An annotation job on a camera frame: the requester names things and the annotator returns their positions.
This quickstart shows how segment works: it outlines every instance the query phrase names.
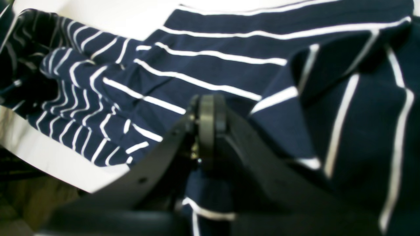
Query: wooden floor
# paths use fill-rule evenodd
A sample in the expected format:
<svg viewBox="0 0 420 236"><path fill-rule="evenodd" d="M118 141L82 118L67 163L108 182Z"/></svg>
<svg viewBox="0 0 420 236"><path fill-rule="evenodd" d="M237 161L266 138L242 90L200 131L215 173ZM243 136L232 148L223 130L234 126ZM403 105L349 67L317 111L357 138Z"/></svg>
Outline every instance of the wooden floor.
<svg viewBox="0 0 420 236"><path fill-rule="evenodd" d="M56 207L79 197L77 188L49 176L11 181L3 188L0 236L32 235L32 231L36 232Z"/></svg>

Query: navy and white striped shirt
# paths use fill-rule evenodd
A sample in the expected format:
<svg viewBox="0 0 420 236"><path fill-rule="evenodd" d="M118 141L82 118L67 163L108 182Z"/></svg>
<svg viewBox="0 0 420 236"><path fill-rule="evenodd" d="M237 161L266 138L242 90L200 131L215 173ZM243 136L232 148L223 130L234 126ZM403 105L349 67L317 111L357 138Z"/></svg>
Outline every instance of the navy and white striped shirt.
<svg viewBox="0 0 420 236"><path fill-rule="evenodd" d="M420 20L412 12L411 0L235 13L181 5L141 42L29 9L0 55L3 105L95 165L133 165L193 95L221 93L279 157L323 170L384 233L418 234ZM225 186L192 174L185 204L195 235L207 234L203 218L231 219Z"/></svg>

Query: hole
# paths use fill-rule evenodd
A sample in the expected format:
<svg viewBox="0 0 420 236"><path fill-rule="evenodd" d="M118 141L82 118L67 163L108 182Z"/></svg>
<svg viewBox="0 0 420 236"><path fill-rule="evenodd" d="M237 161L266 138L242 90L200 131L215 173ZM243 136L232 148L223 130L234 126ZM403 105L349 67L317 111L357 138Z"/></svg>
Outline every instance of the hole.
<svg viewBox="0 0 420 236"><path fill-rule="evenodd" d="M140 178L139 179L139 184L144 184L146 182L147 182L147 178L146 177L143 177L143 178Z"/></svg>

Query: navy fabric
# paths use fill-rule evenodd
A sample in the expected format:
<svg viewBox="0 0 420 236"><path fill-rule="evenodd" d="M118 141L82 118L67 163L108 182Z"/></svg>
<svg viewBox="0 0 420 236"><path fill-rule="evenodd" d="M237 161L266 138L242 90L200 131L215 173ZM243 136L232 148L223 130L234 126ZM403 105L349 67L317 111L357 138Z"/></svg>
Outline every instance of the navy fabric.
<svg viewBox="0 0 420 236"><path fill-rule="evenodd" d="M279 158L325 174L385 234L418 234L412 12L411 0L235 13L180 5L141 42L29 9L0 54L0 93L4 106L97 166L141 164L195 94L223 94ZM191 173L184 210L194 235L228 231L229 189Z"/></svg>

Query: white surface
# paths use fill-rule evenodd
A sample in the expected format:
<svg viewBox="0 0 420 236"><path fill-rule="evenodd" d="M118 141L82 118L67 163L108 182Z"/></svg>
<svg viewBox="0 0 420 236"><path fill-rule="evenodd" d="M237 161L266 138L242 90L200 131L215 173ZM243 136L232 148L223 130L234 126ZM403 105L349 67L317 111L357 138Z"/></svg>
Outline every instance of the white surface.
<svg viewBox="0 0 420 236"><path fill-rule="evenodd" d="M163 25L177 7L177 0L16 0L20 12L35 8L72 18L124 37L143 40ZM200 10L242 11L275 7L299 0L183 0ZM415 0L416 14L420 0ZM14 116L5 130L2 145L29 164L87 192L96 191L124 174L126 165L99 168L71 149L39 133Z"/></svg>

